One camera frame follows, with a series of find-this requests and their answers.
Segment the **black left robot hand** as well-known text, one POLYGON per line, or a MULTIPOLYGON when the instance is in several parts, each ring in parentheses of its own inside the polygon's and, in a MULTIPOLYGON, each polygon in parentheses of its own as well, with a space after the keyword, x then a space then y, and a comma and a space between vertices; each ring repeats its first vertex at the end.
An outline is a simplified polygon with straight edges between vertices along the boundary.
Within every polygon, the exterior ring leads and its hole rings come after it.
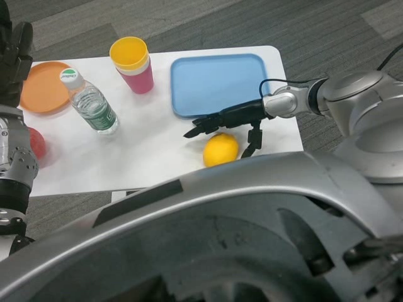
POLYGON ((21 22, 13 27, 8 5, 1 1, 1 104, 20 105, 23 82, 27 79, 33 58, 30 56, 33 27, 21 22))

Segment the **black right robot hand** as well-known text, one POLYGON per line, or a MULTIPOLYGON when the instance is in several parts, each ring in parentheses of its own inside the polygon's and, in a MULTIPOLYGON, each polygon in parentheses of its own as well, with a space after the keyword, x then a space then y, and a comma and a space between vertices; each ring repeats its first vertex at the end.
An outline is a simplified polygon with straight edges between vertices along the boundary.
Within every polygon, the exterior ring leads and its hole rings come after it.
POLYGON ((260 129, 260 124, 265 118, 271 120, 274 116, 266 112, 262 99, 255 99, 193 120, 192 123, 195 127, 183 136, 193 138, 201 133, 213 133, 222 127, 235 128, 250 124, 252 129, 249 130, 247 136, 249 145, 241 157, 251 157, 256 150, 260 150, 262 147, 263 131, 260 129))

